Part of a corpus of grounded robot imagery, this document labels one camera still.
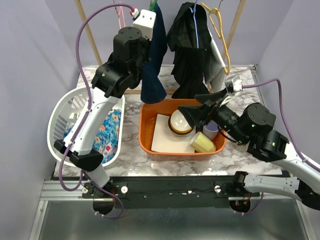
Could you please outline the floral blue skirt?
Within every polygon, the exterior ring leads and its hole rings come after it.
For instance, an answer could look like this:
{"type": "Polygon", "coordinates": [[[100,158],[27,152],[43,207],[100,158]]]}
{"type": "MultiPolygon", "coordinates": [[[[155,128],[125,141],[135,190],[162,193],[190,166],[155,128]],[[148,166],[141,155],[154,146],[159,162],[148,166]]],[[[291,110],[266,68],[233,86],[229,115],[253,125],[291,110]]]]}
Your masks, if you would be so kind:
{"type": "Polygon", "coordinates": [[[92,147],[103,155],[103,165],[110,162],[118,150],[121,115],[121,109],[109,112],[94,138],[92,147]]]}

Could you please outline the dark blue denim skirt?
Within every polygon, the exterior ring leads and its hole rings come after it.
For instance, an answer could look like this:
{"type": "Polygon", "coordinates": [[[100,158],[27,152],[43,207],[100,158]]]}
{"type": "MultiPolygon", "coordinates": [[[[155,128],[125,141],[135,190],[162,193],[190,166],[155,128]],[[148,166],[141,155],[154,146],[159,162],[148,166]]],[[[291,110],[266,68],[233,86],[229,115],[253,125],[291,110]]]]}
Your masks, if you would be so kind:
{"type": "Polygon", "coordinates": [[[159,5],[155,13],[156,19],[149,55],[151,61],[146,63],[142,68],[140,100],[146,104],[159,103],[167,96],[165,88],[158,78],[164,56],[168,49],[163,15],[159,5]]]}

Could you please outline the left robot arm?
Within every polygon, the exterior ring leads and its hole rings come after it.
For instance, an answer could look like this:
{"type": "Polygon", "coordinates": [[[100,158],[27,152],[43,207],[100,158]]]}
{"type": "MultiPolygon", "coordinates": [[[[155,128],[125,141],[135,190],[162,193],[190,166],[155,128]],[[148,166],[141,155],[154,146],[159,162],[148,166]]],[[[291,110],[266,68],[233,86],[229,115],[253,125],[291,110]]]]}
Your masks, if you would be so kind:
{"type": "Polygon", "coordinates": [[[108,113],[125,91],[142,79],[142,68],[149,61],[153,28],[121,28],[113,38],[108,61],[97,68],[88,89],[88,100],[72,130],[54,148],[94,182],[93,191],[101,198],[111,191],[111,178],[105,172],[103,155],[93,148],[94,140],[108,113]]]}

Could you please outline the pink wire hanger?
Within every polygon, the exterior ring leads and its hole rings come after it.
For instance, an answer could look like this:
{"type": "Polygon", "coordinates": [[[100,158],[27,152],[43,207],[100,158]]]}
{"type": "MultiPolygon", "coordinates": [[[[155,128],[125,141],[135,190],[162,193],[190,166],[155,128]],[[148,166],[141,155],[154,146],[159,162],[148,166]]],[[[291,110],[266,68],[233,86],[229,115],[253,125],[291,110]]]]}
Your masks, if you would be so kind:
{"type": "Polygon", "coordinates": [[[126,27],[126,20],[124,15],[124,8],[122,6],[116,6],[115,12],[118,19],[119,28],[125,28],[126,27]]]}

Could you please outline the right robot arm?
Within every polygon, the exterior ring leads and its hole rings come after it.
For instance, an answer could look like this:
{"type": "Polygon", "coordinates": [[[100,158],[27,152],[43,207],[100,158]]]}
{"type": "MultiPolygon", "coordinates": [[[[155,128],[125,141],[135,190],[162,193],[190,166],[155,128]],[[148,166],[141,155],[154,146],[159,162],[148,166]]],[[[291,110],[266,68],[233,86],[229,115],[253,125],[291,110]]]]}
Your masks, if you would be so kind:
{"type": "Polygon", "coordinates": [[[194,128],[215,122],[254,158],[287,170],[292,177],[259,176],[237,171],[222,192],[232,196],[270,193],[301,201],[311,209],[320,208],[320,174],[295,152],[293,143],[274,129],[276,116],[259,102],[248,105],[242,115],[227,103],[235,97],[227,89],[211,94],[198,94],[196,106],[180,105],[177,109],[194,128]]]}

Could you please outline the green hanger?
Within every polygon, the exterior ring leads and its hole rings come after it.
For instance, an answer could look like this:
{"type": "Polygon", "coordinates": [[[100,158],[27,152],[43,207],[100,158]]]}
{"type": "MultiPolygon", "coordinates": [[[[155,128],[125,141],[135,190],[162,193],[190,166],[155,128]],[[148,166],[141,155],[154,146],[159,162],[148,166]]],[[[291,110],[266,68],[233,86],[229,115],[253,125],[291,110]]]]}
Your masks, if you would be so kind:
{"type": "Polygon", "coordinates": [[[152,12],[155,12],[157,7],[158,7],[158,1],[157,0],[151,0],[148,10],[152,11],[152,12]]]}

